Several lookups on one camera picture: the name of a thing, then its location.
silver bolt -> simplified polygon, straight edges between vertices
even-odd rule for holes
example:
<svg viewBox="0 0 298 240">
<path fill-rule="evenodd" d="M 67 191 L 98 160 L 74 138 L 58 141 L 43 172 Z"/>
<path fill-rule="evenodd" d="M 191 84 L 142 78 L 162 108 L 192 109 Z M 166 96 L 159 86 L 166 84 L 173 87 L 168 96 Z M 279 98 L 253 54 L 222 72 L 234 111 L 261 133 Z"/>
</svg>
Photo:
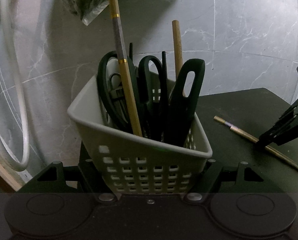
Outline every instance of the silver bolt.
<svg viewBox="0 0 298 240">
<path fill-rule="evenodd" d="M 187 199 L 190 201 L 199 201 L 202 199 L 202 195 L 199 193 L 188 193 Z"/>
<path fill-rule="evenodd" d="M 98 197 L 101 201 L 112 201 L 114 200 L 114 194 L 112 193 L 102 193 Z"/>
</svg>

black scissors handle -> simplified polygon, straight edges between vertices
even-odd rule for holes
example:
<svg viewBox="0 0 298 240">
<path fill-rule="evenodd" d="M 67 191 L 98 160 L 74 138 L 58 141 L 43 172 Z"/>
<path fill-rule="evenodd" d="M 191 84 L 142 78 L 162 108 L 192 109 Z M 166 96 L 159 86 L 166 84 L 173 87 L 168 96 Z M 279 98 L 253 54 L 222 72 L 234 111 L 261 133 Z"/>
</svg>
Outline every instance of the black scissors handle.
<svg viewBox="0 0 298 240">
<path fill-rule="evenodd" d="M 153 101 L 153 87 L 151 74 L 149 70 L 149 62 L 153 62 L 156 66 L 160 82 L 160 102 L 158 113 L 154 110 Z M 150 139 L 161 141 L 161 135 L 163 132 L 163 123 L 161 119 L 166 116 L 168 107 L 168 92 L 167 92 L 167 77 L 166 71 L 160 60 L 155 56 L 146 56 L 139 63 L 139 94 L 140 102 L 144 105 L 145 122 L 148 125 L 147 135 Z"/>
<path fill-rule="evenodd" d="M 191 91 L 188 97 L 183 96 L 185 82 L 189 72 L 195 73 Z M 172 92 L 164 142 L 183 147 L 194 118 L 198 97 L 205 75 L 205 61 L 190 59 L 182 66 Z"/>
<path fill-rule="evenodd" d="M 114 103 L 112 102 L 112 99 L 110 97 L 110 93 L 109 93 L 108 85 L 107 85 L 106 70 L 107 70 L 108 62 L 111 58 L 117 58 L 116 51 L 111 51 L 111 52 L 107 53 L 106 55 L 104 55 L 99 63 L 98 75 L 97 75 L 98 93 L 99 93 L 99 96 L 102 100 L 102 103 L 104 104 L 104 107 L 105 107 L 108 115 L 113 120 L 115 125 L 122 131 L 125 131 L 128 133 L 133 133 L 131 124 L 129 122 L 126 122 L 122 118 L 122 116 L 118 113 L 118 111 L 116 110 Z M 137 111 L 138 111 L 139 116 L 143 116 L 143 107 L 140 103 L 139 92 L 138 92 L 138 87 L 137 87 L 136 67 L 134 66 L 134 64 L 132 63 L 132 60 L 129 57 L 128 57 L 128 65 L 129 65 L 129 72 L 130 72 L 130 77 L 131 77 L 132 88 L 134 91 L 135 101 L 136 101 L 136 105 L 137 105 Z"/>
</svg>

white cable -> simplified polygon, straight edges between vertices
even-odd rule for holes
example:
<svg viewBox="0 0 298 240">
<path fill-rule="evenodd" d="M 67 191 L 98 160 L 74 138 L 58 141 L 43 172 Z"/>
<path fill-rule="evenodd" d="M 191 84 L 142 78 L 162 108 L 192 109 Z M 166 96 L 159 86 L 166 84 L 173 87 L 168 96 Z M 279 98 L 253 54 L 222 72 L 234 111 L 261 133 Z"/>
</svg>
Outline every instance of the white cable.
<svg viewBox="0 0 298 240">
<path fill-rule="evenodd" d="M 20 78 L 19 64 L 14 47 L 13 31 L 11 29 L 10 19 L 10 4 L 9 0 L 0 0 L 1 24 L 4 33 L 5 44 L 7 47 L 9 64 L 12 69 L 13 81 L 17 91 L 20 116 L 23 133 L 23 156 L 22 161 L 19 162 L 13 152 L 9 149 L 3 138 L 0 136 L 0 155 L 6 163 L 15 171 L 24 171 L 29 162 L 29 134 L 28 134 L 28 118 L 26 111 L 26 104 L 24 100 L 23 87 Z"/>
</svg>

wall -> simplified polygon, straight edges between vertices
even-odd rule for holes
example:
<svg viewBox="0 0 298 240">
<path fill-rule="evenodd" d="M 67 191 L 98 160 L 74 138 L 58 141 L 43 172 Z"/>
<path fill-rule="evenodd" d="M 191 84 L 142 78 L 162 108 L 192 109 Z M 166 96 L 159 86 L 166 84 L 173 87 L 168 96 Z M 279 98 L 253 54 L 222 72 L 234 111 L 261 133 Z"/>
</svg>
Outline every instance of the wall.
<svg viewBox="0 0 298 240">
<path fill-rule="evenodd" d="M 30 172 L 77 163 L 80 138 L 66 110 L 114 50 L 106 8 L 89 26 L 60 0 L 12 0 L 15 45 L 28 104 Z M 175 78 L 171 22 L 181 25 L 184 60 L 206 62 L 201 95 L 265 87 L 291 102 L 297 84 L 298 0 L 121 0 L 125 42 L 135 62 L 167 51 Z M 0 131 L 22 153 L 19 111 L 0 26 Z"/>
</svg>

basket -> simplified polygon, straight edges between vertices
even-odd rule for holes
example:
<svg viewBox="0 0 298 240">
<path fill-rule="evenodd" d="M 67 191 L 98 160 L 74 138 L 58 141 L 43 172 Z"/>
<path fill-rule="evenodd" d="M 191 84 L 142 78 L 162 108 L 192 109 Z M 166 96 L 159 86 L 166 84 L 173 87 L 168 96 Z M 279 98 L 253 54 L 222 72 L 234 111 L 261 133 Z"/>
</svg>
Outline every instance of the basket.
<svg viewBox="0 0 298 240">
<path fill-rule="evenodd" d="M 117 69 L 111 59 L 108 69 Z M 152 74 L 155 98 L 159 79 Z M 170 92 L 174 82 L 168 81 Z M 97 170 L 114 193 L 186 193 L 195 184 L 212 150 L 195 114 L 184 147 L 138 137 L 113 128 L 93 76 L 68 108 Z"/>
</svg>

